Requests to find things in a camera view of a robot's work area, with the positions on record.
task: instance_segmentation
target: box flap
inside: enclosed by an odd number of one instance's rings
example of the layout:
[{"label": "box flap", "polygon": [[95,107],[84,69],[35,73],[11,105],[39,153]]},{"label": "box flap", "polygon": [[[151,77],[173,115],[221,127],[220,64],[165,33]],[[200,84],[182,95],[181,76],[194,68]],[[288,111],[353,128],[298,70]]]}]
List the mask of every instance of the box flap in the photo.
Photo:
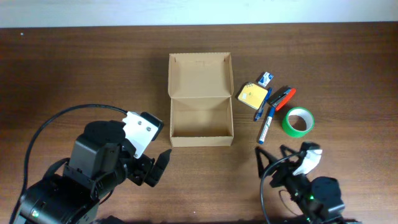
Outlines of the box flap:
[{"label": "box flap", "polygon": [[171,137],[173,147],[231,146],[232,136],[220,137]]},{"label": "box flap", "polygon": [[233,86],[230,53],[170,54],[171,98],[232,96]]}]

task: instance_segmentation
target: pen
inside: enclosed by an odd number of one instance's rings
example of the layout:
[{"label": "pen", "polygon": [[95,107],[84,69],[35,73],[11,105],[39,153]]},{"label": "pen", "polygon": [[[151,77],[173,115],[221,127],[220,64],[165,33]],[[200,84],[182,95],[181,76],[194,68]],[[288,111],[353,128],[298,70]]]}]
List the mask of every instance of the pen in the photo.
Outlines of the pen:
[{"label": "pen", "polygon": [[266,97],[264,98],[264,101],[262,102],[262,104],[261,104],[261,106],[259,108],[259,111],[256,113],[256,117],[254,118],[254,121],[258,121],[258,119],[261,118],[262,113],[264,112],[264,106],[266,105],[269,97],[271,96],[271,92],[272,92],[272,88],[269,88],[268,89],[268,93],[267,93]]},{"label": "pen", "polygon": [[264,144],[264,141],[266,140],[267,132],[268,132],[269,126],[271,125],[272,118],[274,117],[274,113],[275,113],[275,107],[273,106],[269,110],[267,121],[266,121],[264,128],[262,129],[262,132],[260,135],[259,144]]}]

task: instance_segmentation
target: small box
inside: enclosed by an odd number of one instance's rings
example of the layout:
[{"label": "small box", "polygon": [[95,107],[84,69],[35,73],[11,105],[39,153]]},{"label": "small box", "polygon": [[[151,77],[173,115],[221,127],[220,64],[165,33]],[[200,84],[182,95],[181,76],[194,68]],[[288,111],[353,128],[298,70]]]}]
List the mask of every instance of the small box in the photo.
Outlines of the small box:
[{"label": "small box", "polygon": [[173,147],[230,146],[233,91],[230,53],[170,54]]}]

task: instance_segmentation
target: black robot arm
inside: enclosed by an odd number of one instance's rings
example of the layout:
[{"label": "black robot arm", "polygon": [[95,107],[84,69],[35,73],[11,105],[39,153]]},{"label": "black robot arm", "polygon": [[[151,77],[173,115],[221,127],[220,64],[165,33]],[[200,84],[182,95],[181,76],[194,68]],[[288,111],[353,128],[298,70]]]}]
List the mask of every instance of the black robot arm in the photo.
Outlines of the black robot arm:
[{"label": "black robot arm", "polygon": [[[141,118],[158,127],[163,124],[149,113]],[[95,121],[78,136],[71,158],[49,167],[43,179],[27,189],[14,223],[90,223],[100,200],[126,179],[137,185],[154,187],[167,167],[171,149],[158,160],[142,154],[126,138],[125,123]],[[63,175],[55,172],[64,165]]]},{"label": "black robot arm", "polygon": [[[318,177],[313,181],[309,181],[306,174],[311,171],[317,162],[311,162],[311,156],[319,156],[314,151],[320,150],[320,146],[313,142],[303,142],[300,151],[296,152],[287,146],[281,146],[280,150],[284,156],[282,159],[276,159],[267,151],[256,148],[257,166],[259,177],[261,180],[261,202],[264,217],[268,223],[271,223],[267,216],[264,205],[264,179],[272,176],[270,182],[271,187],[285,187],[290,198],[298,205],[303,215],[289,222],[283,223],[311,223],[311,224],[343,224],[343,223],[360,223],[356,221],[345,220],[341,213],[345,205],[341,199],[341,190],[338,181],[331,177]],[[269,163],[264,168],[261,160],[264,155]],[[291,157],[297,157],[297,161],[289,160]]]}]

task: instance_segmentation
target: green tape roll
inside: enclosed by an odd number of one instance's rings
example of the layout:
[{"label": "green tape roll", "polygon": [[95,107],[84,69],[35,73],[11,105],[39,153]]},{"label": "green tape roll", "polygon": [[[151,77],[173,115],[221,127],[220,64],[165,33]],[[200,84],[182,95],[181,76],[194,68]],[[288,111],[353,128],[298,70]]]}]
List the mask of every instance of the green tape roll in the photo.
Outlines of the green tape roll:
[{"label": "green tape roll", "polygon": [[[299,131],[297,129],[294,129],[292,125],[290,125],[289,116],[294,116],[294,115],[304,119],[305,124],[307,125],[305,131]],[[292,136],[293,138],[301,138],[312,130],[314,124],[315,120],[311,112],[309,112],[309,110],[302,107],[296,107],[287,112],[286,117],[282,121],[282,128],[289,136]]]}]

